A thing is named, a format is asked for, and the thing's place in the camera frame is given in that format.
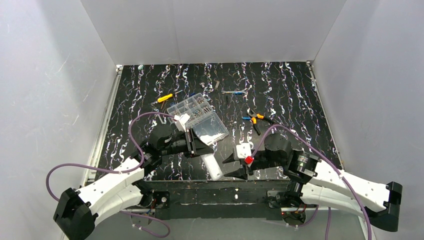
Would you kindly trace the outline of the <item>white remote control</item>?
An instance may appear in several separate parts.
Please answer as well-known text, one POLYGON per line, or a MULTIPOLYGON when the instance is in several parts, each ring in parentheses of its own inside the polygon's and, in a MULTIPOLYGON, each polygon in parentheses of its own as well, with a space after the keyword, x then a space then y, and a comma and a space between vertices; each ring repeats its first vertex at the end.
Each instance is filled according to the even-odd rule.
POLYGON ((203 154, 200 156, 200 158, 202 162, 204 163, 210 178, 213 181, 217 181, 223 176, 223 172, 213 153, 203 154))

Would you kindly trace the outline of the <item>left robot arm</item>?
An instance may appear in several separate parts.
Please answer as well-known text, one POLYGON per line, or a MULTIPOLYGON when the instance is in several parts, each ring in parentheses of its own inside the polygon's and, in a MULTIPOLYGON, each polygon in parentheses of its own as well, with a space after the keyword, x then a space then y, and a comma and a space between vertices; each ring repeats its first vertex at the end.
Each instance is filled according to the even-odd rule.
POLYGON ((82 188, 66 189, 58 199, 53 220, 68 239, 85 240, 99 223, 126 208, 154 207, 162 196, 144 177, 162 164, 164 156, 212 158, 215 141, 214 135, 198 135, 192 128, 177 132, 167 127, 156 129, 138 145, 138 151, 110 173, 82 188))

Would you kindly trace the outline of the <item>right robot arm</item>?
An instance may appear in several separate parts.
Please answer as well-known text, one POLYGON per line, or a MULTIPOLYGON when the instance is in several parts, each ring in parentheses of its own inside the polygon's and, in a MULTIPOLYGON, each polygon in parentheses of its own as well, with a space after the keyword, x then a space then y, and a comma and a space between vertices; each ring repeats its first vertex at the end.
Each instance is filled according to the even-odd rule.
POLYGON ((241 167, 226 173, 227 177, 247 180, 254 171, 281 167, 290 179, 284 192, 269 196, 277 205, 320 205, 357 216, 367 215, 369 223, 387 232, 399 228, 403 187, 391 181, 376 183, 334 170, 323 159, 294 149, 282 135, 272 133, 264 138, 264 149, 256 153, 248 143, 236 145, 223 163, 239 162, 241 167))

